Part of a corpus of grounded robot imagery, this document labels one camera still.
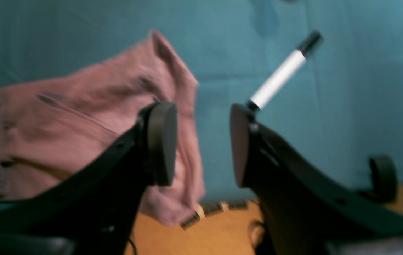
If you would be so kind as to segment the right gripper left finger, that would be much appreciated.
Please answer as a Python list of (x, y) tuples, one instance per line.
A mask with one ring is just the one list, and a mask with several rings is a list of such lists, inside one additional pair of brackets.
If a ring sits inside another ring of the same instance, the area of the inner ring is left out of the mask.
[(122, 255), (148, 186), (170, 186), (177, 107), (154, 103), (95, 161), (0, 211), (0, 255)]

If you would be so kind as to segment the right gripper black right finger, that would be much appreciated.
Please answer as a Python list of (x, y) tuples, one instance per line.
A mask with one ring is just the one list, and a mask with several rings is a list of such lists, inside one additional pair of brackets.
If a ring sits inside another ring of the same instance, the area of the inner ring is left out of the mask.
[(391, 158), (369, 159), (372, 190), (348, 190), (259, 123), (256, 110), (233, 104), (229, 133), (237, 185), (263, 213), (261, 254), (403, 255), (403, 215), (382, 205), (397, 197)]

